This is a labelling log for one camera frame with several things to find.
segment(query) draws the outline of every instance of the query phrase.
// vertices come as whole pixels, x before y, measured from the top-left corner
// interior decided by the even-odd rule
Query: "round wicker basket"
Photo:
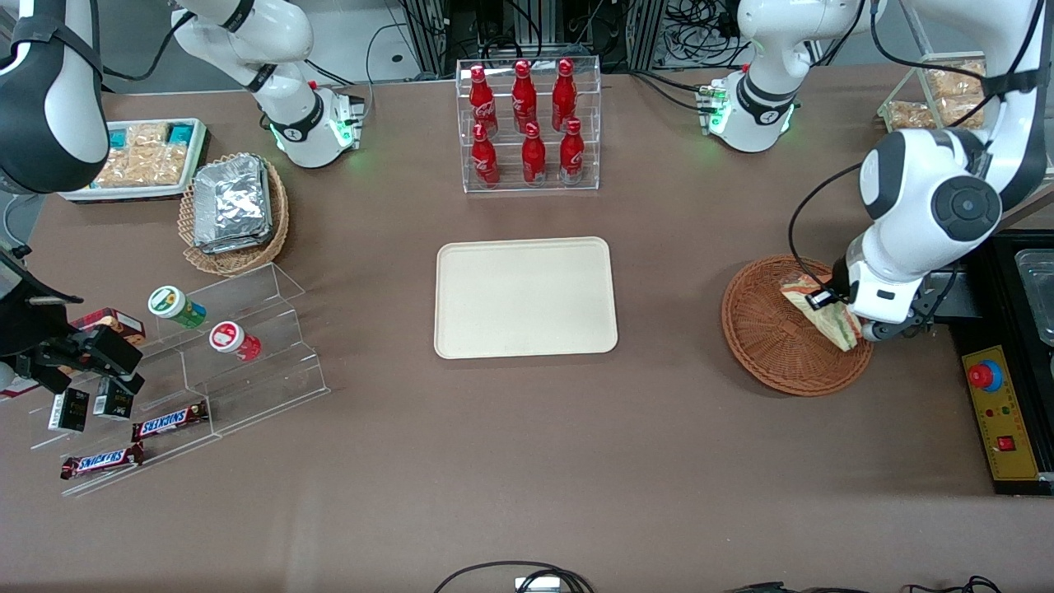
[[[817,274],[831,268],[805,262]],[[780,292],[783,278],[800,271],[790,255],[748,263],[721,301],[721,328],[733,355],[759,381],[793,396],[826,396],[856,381],[871,362],[872,343],[847,353],[831,343]]]
[[[222,156],[214,162],[226,162],[237,156],[229,154]],[[194,183],[192,182],[183,197],[179,200],[179,237],[190,246],[183,251],[183,256],[197,269],[219,274],[223,276],[235,276],[251,269],[258,268],[264,263],[273,260],[281,246],[286,243],[286,235],[289,234],[289,199],[286,196],[286,185],[274,165],[267,163],[268,180],[271,192],[271,217],[274,221],[274,236],[267,244],[239,249],[228,253],[208,255],[200,249],[194,246]]]

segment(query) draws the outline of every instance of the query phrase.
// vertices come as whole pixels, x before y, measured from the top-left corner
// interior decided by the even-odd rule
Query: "control panel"
[[[962,357],[981,442],[996,480],[1036,480],[1038,470],[1021,422],[1001,347]]]

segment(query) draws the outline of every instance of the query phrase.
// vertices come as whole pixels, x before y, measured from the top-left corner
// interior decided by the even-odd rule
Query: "brown table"
[[[692,73],[687,80],[708,80]],[[246,93],[109,97],[114,119],[194,116],[210,155],[271,158],[293,223],[279,263],[333,393],[81,499],[23,447],[36,394],[0,408],[5,591],[422,592],[464,566],[557,562],[598,592],[893,592],[972,573],[1050,591],[1049,500],[992,495],[943,330],[877,349],[852,389],[781,397],[731,358],[718,309],[746,261],[786,250],[814,184],[879,138],[899,67],[818,68],[770,151],[737,154],[625,76],[604,96],[596,195],[469,199],[449,84],[376,88],[364,149],[293,166]],[[804,253],[834,259],[867,220],[853,180],[806,210]],[[187,263],[175,202],[48,198],[35,272],[145,317]],[[450,362],[432,351],[435,253],[463,240],[599,235],[621,341],[610,354]],[[136,244],[137,249],[120,245]],[[451,591],[510,591],[516,571]]]

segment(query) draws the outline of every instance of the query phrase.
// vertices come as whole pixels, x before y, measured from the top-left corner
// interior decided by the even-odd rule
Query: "red emergency stop button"
[[[994,361],[982,360],[967,370],[967,380],[978,390],[998,392],[1002,388],[1002,370]]]

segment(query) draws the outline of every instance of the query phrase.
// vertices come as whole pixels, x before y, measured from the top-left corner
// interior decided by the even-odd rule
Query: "rectangular tray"
[[[441,357],[588,355],[618,342],[603,238],[452,242],[440,250],[434,345]]]

